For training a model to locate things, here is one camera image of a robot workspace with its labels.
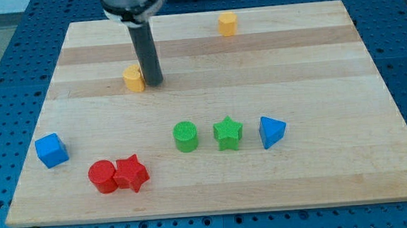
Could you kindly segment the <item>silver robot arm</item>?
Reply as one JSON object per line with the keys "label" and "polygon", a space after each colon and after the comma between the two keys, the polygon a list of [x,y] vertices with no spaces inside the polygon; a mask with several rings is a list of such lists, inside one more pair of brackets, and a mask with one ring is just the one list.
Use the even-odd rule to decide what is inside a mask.
{"label": "silver robot arm", "polygon": [[157,87],[163,81],[149,20],[166,0],[100,0],[105,15],[127,26],[146,85]]}

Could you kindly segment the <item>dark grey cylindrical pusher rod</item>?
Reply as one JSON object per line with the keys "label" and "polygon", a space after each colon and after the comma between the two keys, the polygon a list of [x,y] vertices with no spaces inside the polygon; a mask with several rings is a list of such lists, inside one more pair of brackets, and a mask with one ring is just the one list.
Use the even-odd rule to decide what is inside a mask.
{"label": "dark grey cylindrical pusher rod", "polygon": [[136,28],[129,28],[129,34],[146,85],[159,86],[163,82],[163,74],[149,23],[143,23]]}

